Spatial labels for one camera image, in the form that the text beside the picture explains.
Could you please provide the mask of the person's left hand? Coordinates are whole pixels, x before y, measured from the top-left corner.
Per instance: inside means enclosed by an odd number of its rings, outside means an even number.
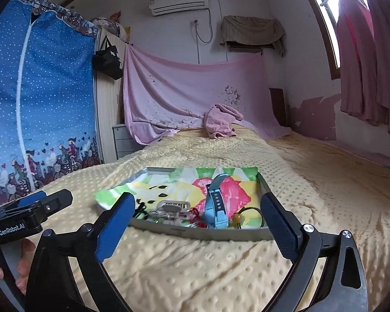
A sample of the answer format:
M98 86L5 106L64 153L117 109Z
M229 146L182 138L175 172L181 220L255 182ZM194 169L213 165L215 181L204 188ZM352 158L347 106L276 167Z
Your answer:
M15 284L23 295L27 292L31 260L35 249L36 245L30 239L23 239L20 247L17 248L17 256L15 257L17 264L10 266L12 274L15 277ZM1 279L4 279L4 272L0 267L0 280Z

